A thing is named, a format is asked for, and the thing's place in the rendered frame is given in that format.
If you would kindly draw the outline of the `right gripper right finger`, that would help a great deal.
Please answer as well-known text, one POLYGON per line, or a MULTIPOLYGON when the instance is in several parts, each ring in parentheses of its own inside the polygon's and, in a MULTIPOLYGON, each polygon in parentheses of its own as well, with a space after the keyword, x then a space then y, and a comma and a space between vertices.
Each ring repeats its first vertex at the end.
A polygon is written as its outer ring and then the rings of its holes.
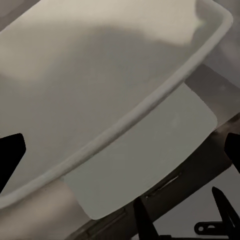
POLYGON ((228 133, 224 151, 240 173, 240 135, 235 133, 228 133))

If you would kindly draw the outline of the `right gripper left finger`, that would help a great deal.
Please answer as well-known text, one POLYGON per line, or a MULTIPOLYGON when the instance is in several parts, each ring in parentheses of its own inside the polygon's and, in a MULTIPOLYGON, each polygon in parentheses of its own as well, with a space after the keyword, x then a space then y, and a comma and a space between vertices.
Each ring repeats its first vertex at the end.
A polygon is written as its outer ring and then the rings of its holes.
POLYGON ((26 152, 21 133, 0 138, 0 193, 26 152))

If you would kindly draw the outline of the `bowl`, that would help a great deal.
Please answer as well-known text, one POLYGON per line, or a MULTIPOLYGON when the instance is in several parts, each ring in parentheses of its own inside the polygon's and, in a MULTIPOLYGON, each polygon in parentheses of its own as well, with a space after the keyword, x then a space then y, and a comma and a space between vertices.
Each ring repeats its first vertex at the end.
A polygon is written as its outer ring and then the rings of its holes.
POLYGON ((26 146, 0 210, 140 122, 233 23, 214 0, 40 0, 0 30, 0 139, 21 133, 26 146))

